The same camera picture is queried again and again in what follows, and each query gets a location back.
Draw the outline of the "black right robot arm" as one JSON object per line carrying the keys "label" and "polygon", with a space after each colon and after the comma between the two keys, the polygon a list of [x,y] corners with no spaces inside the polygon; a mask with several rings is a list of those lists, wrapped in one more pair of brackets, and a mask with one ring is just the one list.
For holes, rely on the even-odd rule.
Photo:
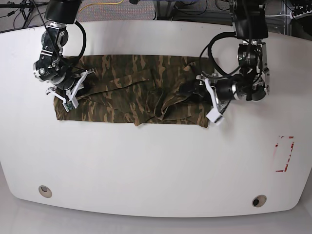
{"label": "black right robot arm", "polygon": [[[51,0],[48,2],[44,18],[50,22],[44,24],[45,32],[41,37],[42,50],[39,59],[34,63],[34,76],[41,82],[53,86],[46,94],[53,94],[62,101],[64,109],[69,112],[78,107],[77,93],[84,88],[84,81],[94,69],[85,70],[78,67],[86,49],[86,32],[76,20],[80,0]],[[69,34],[68,24],[74,24],[82,32],[82,49],[78,56],[66,58],[62,55]]]}

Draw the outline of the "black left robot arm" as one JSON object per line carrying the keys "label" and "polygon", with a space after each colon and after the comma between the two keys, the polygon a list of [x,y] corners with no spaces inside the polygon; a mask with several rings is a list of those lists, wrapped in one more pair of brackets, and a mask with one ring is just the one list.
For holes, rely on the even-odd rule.
{"label": "black left robot arm", "polygon": [[[263,42],[268,37],[265,3],[262,0],[231,0],[229,11],[234,31],[214,36],[202,50],[217,74],[209,75],[204,70],[203,57],[200,57],[199,75],[179,88],[183,95],[197,95],[199,100],[212,104],[220,115],[233,100],[258,101],[269,93],[269,69]],[[238,67],[229,73],[217,64],[212,54],[213,45],[226,38],[242,41],[237,51]]]}

